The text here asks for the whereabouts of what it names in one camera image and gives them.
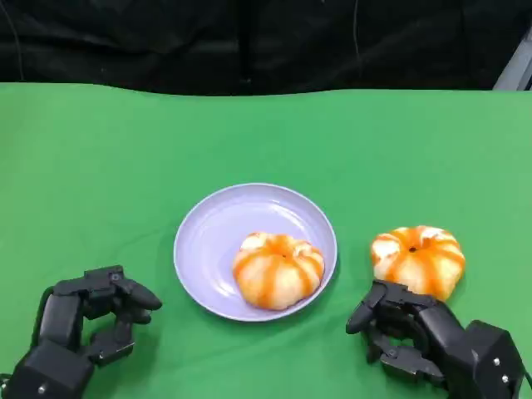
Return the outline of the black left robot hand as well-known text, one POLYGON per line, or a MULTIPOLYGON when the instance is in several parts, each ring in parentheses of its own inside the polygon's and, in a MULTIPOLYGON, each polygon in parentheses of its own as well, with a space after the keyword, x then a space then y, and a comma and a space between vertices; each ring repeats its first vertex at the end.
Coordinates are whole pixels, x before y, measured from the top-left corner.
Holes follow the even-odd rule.
POLYGON ((131 354, 132 328, 146 325, 161 300, 146 286, 125 276, 120 265, 87 270, 80 278, 62 280, 42 294, 30 348, 50 341, 104 367, 131 354), (83 323, 108 314, 116 319, 109 328, 81 344, 83 323))

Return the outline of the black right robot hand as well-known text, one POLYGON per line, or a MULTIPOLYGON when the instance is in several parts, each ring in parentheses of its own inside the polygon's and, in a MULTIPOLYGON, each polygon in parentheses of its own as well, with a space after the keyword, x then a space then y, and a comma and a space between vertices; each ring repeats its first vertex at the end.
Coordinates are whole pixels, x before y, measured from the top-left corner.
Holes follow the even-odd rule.
POLYGON ((464 331, 442 301, 379 279, 346 324, 346 333, 363 335, 368 363, 380 362, 390 375, 446 390, 446 351, 464 331))

